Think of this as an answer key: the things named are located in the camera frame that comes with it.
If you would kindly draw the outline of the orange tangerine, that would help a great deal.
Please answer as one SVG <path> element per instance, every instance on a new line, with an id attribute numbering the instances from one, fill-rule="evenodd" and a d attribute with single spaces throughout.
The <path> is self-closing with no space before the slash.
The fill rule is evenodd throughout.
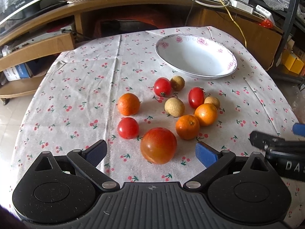
<path id="1" fill-rule="evenodd" d="M 126 93 L 118 100 L 118 111 L 125 116 L 135 115 L 140 109 L 140 104 L 140 100 L 136 95 Z"/>
<path id="2" fill-rule="evenodd" d="M 193 115 L 181 116 L 175 125 L 176 133 L 181 139 L 194 139 L 200 131 L 200 123 Z"/>
<path id="3" fill-rule="evenodd" d="M 210 103 L 201 104 L 194 112 L 200 126 L 206 127 L 212 125 L 218 117 L 217 108 Z"/>

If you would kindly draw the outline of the red cherry tomato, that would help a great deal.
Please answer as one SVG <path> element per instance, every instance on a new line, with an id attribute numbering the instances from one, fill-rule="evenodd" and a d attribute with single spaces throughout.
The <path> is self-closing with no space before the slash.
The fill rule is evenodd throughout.
<path id="1" fill-rule="evenodd" d="M 194 87 L 188 94 L 188 102 L 191 108 L 196 109 L 204 103 L 204 91 L 200 87 Z"/>
<path id="2" fill-rule="evenodd" d="M 117 126 L 118 134 L 123 139 L 133 139 L 139 134 L 139 124 L 131 117 L 122 118 Z"/>
<path id="3" fill-rule="evenodd" d="M 166 97 L 171 93 L 172 86 L 167 78 L 160 77 L 155 81 L 153 89 L 157 96 Z"/>

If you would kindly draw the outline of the large red tomato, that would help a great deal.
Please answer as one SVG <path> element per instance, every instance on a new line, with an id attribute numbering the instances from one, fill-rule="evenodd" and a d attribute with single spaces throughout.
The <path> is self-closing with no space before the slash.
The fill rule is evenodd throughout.
<path id="1" fill-rule="evenodd" d="M 147 131 L 140 144 L 143 157 L 153 164 L 166 164 L 171 161 L 176 148 L 176 136 L 169 129 L 162 127 Z"/>

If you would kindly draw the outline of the tan longan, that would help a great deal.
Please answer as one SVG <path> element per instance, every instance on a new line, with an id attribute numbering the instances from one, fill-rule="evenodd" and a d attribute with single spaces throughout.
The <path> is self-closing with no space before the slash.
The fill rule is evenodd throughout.
<path id="1" fill-rule="evenodd" d="M 185 105 L 180 99 L 172 97 L 165 102 L 164 110 L 173 117 L 181 117 L 185 113 Z"/>
<path id="2" fill-rule="evenodd" d="M 204 100 L 204 104 L 213 104 L 217 109 L 220 108 L 220 101 L 216 97 L 208 96 Z"/>
<path id="3" fill-rule="evenodd" d="M 171 87 L 175 91 L 180 91 L 185 86 L 185 81 L 181 76 L 173 76 L 170 80 Z"/>

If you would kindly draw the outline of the tan longan top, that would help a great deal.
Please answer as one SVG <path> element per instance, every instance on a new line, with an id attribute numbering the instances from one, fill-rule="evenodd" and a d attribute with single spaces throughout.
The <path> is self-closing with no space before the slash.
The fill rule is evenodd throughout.
<path id="1" fill-rule="evenodd" d="M 171 87 L 175 91 L 180 91 L 185 86 L 185 81 L 181 76 L 173 76 L 170 80 Z"/>

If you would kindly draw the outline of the red cherry tomato top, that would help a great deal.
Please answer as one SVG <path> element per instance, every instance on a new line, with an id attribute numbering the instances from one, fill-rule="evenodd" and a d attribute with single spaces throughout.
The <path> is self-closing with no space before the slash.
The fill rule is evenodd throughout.
<path id="1" fill-rule="evenodd" d="M 160 77 L 155 81 L 153 89 L 157 96 L 166 97 L 171 93 L 172 86 L 167 78 Z"/>

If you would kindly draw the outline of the yellow cardboard box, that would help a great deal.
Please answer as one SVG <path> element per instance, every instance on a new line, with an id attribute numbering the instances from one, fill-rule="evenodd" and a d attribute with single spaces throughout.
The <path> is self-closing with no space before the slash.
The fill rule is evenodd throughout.
<path id="1" fill-rule="evenodd" d="M 290 53 L 284 63 L 284 66 L 291 72 L 295 74 L 300 74 L 303 67 L 304 63 L 302 60 L 297 57 L 294 53 Z"/>

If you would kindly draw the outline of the cherry print tablecloth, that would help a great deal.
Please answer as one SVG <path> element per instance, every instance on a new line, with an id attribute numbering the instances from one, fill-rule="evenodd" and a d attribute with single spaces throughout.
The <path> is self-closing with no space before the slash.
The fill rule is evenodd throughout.
<path id="1" fill-rule="evenodd" d="M 155 51 L 171 34 L 212 39 L 236 57 L 237 70 L 214 80 L 176 72 Z M 185 86 L 166 97 L 155 94 L 160 77 L 181 76 Z M 172 97 L 193 115 L 188 94 L 194 87 L 220 101 L 217 120 L 200 126 L 191 140 L 181 139 L 180 117 L 164 110 Z M 118 100 L 132 93 L 140 100 L 135 115 L 118 111 Z M 119 136 L 122 118 L 139 124 L 133 139 Z M 181 27 L 122 34 L 86 42 L 62 53 L 39 85 L 23 118 L 14 150 L 10 208 L 27 228 L 297 228 L 304 222 L 304 181 L 281 177 L 250 143 L 260 131 L 285 141 L 298 119 L 281 90 L 251 53 L 228 33 L 214 27 Z M 177 139 L 174 157 L 153 164 L 140 144 L 150 129 L 169 129 Z M 67 158 L 98 140 L 107 154 L 97 169 L 120 189 L 101 191 L 77 174 Z M 204 142 L 236 155 L 231 171 L 203 191 L 187 191 L 185 182 L 205 170 L 195 156 Z"/>

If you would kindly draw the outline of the white floral ceramic plate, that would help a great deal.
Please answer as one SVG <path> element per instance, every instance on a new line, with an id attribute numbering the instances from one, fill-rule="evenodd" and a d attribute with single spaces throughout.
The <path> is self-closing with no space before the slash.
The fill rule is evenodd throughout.
<path id="1" fill-rule="evenodd" d="M 159 39 L 155 51 L 173 70 L 204 80 L 227 77 L 237 70 L 234 54 L 222 44 L 193 34 Z"/>

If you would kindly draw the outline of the blue white box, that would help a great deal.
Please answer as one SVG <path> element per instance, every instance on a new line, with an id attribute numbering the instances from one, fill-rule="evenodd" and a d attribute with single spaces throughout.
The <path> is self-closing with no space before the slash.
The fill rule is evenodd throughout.
<path id="1" fill-rule="evenodd" d="M 3 70 L 3 73 L 8 81 L 27 79 L 33 75 L 27 63 L 9 67 Z"/>

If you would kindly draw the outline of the wooden TV cabinet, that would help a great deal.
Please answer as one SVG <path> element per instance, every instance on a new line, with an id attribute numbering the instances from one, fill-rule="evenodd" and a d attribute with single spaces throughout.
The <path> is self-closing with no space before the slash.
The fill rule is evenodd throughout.
<path id="1" fill-rule="evenodd" d="M 274 61 L 283 31 L 234 7 L 201 6 L 190 0 L 95 0 L 65 5 L 39 15 L 1 36 L 1 45 L 19 43 L 1 58 L 1 69 L 71 50 L 77 42 L 120 33 L 181 26 L 213 26 L 246 41 L 265 68 Z"/>

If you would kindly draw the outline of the white router box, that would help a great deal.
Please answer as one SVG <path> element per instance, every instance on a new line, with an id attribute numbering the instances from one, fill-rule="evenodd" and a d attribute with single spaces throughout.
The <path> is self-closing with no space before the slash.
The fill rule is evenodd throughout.
<path id="1" fill-rule="evenodd" d="M 260 5 L 256 5 L 255 10 L 263 15 L 266 19 L 270 20 L 272 22 L 273 25 L 275 25 L 275 21 L 273 18 L 273 15 L 270 11 L 266 10 L 264 7 L 260 6 Z"/>

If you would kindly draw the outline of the black metal shelf rack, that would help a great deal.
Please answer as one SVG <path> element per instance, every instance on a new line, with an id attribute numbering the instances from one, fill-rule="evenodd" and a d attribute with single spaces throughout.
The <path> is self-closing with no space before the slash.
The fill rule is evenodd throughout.
<path id="1" fill-rule="evenodd" d="M 282 20 L 282 24 L 279 25 L 283 31 L 282 39 L 274 56 L 274 64 L 276 64 L 293 27 L 304 31 L 304 19 L 301 18 L 301 5 L 304 4 L 304 0 L 249 0 L 249 2 L 252 5 L 260 5 Z"/>

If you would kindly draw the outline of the white power strip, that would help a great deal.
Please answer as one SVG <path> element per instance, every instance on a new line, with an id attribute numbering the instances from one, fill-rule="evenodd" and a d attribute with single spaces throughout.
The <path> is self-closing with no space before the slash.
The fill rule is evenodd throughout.
<path id="1" fill-rule="evenodd" d="M 244 3 L 243 1 L 239 1 L 239 0 L 212 0 L 215 2 L 220 2 L 223 1 L 223 3 L 226 5 L 227 3 L 229 3 L 230 6 L 237 8 L 239 10 L 242 10 L 244 12 L 247 12 L 249 14 L 252 14 L 254 9 L 252 6 Z"/>

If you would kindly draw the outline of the black television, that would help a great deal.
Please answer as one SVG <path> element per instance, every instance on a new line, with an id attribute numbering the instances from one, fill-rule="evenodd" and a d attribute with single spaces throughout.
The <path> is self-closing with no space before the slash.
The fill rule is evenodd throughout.
<path id="1" fill-rule="evenodd" d="M 1 13 L 1 36 L 45 12 L 65 5 L 64 0 L 19 0 Z"/>

